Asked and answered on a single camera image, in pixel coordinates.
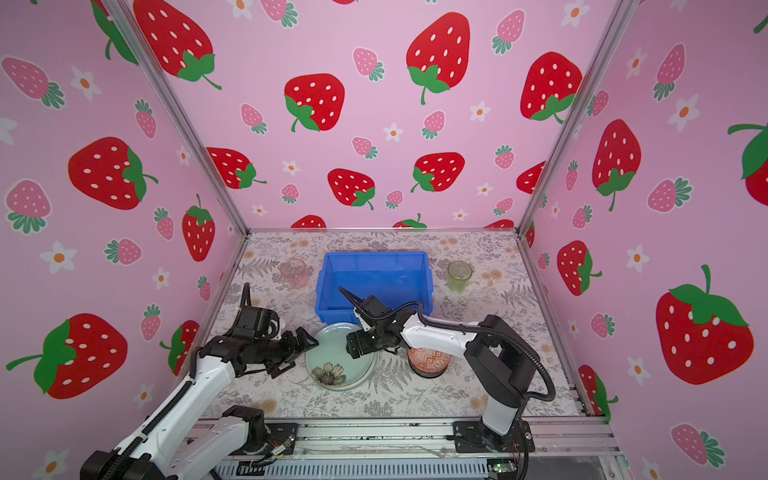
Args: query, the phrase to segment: glass cup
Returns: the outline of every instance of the glass cup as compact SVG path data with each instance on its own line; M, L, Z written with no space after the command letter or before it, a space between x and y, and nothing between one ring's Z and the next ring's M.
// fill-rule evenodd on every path
M472 267L469 263L456 260L448 265L448 288L453 292L461 292L469 283Z
M310 282L310 276L306 271L306 265L300 258L286 260L280 265L280 274L291 285L291 288L299 290Z

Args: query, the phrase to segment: floral tablecloth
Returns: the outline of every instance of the floral tablecloth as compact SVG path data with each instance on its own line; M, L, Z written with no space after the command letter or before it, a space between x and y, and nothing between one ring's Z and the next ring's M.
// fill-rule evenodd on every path
M232 325L245 282L250 282L254 306L275 310L283 329L303 326L310 334L325 324L315 314L315 286L328 252L419 250L429 255L435 283L432 316L473 321L492 313L509 325L541 356L557 389L550 403L531 400L530 416L578 415L558 354L552 346L538 301L520 257L515 236L494 231L291 231L252 233L237 274L227 291L210 336ZM280 264L291 257L304 260L309 286L293 290L280 275ZM464 260L474 273L461 293L446 286L448 265ZM536 375L532 389L545 392ZM204 418L218 418L232 405L256 406L268 417L461 417L479 416L488 395L467 361L453 357L448 370L437 379L423 379L399 355L380 352L371 377L356 389L331 392L310 378L304 355L296 368L277 379L266 374L235 379L205 411Z

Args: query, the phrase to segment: pink strawberry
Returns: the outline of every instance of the pink strawberry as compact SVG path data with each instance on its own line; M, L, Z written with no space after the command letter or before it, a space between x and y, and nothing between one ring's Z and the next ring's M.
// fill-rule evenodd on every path
M608 338L609 335L613 336L616 332L616 323L614 323L614 319L607 313L604 315L598 313L592 317L591 325L592 331L602 339Z
M293 9L293 3L286 0L261 0L266 15L273 22L280 22L283 28L293 28L299 23L299 14Z
M675 445L699 465L706 465L708 461L714 468L725 466L726 454L720 443L704 430L699 432L693 425L681 423L672 427L670 435Z
M496 55L503 55L512 49L512 44L523 35L525 12L518 9L504 17L496 27L496 35L493 38L492 47Z
M582 228L587 226L587 223L589 223L592 220L592 207L589 205L584 205L583 207L579 207L576 210L576 213L574 214L574 218L571 221L573 223L573 226L575 228L578 228L581 230Z
M608 92L600 90L598 94L593 95L592 99L589 101L587 115L590 117L597 117L606 105L608 105Z
M143 98L136 100L136 123L139 125L141 131L147 138L154 138L154 134L157 132L157 122L152 116L152 109L149 108L149 104L144 101Z
M565 175L565 188L570 192L576 186L576 180L578 179L578 162L571 160L568 165L568 173Z
M43 217L51 214L51 202L43 188L32 180L17 182L5 197L5 204L11 209L6 218L13 230L29 235L48 225Z
M154 211L154 221L157 222L157 232L165 240L174 237L174 219L168 216L168 210L158 208Z
M538 256L538 267L542 270L546 270L549 266L549 253L543 252Z
M386 196L386 207L394 210L402 203L402 191L393 190Z
M363 137L354 137L352 139L352 146L355 148L355 152L368 160L376 158L379 155L379 151L373 146L373 142Z
M678 43L672 47L667 57L661 62L656 73L656 85L654 86L654 98L662 101L674 90L674 82L680 78L685 69L685 44Z
M299 198L299 189L294 184L287 184L283 187L281 193L283 194L283 200L288 204L296 203L296 199Z
M197 288L200 290L200 298L206 302L210 300L210 282L203 275L197 279Z
M131 265L141 258L141 248L128 238L120 240L120 243L117 240L112 240L107 243L104 255L107 260L116 265L118 262L121 265Z
M2 69L19 91L32 100L39 100L48 108L61 109L65 106L64 93L55 82L48 82L48 76L37 65L28 61L5 56Z
M512 153L512 147L509 145L502 145L496 149L496 160L494 163L498 165L502 170L507 170L512 166L512 162L515 161L515 154Z
M512 200L510 197L505 198L504 200L498 202L496 204L496 208L493 209L494 215L504 215L509 211L510 208L512 208L512 203L514 200Z
M693 189L689 181L682 177L674 183L667 178L648 195L648 208L667 214L673 208L680 208L690 200L690 192Z
M422 128L422 135L427 140L431 140L437 137L437 134L445 126L445 112L442 110L433 111L427 118L424 119L424 128Z
M352 52L357 73L368 77L370 81L379 81L384 78L384 64L376 57L373 50L367 48L355 48Z
M240 106L240 117L243 118L243 123L248 125L252 132L259 135L264 135L266 133L264 117L256 108L253 108L248 104L242 104Z
M141 320L141 335L144 340L151 341L160 329L160 307L154 303L144 311L144 318Z

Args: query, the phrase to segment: blue plastic bin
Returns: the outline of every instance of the blue plastic bin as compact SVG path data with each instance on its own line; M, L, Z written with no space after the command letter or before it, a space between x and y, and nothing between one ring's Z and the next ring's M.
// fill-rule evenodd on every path
M375 296L389 308L418 300L432 313L432 269L426 252L326 253L317 278L315 313L323 323L360 323L337 287L365 299Z

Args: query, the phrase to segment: flower design on plate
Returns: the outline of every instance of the flower design on plate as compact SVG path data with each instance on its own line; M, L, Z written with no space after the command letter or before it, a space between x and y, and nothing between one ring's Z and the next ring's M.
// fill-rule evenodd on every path
M327 362L322 368L316 366L312 369L312 378L323 385L341 386L346 382L346 375L342 374L343 371L344 368L338 363L333 365L331 362Z

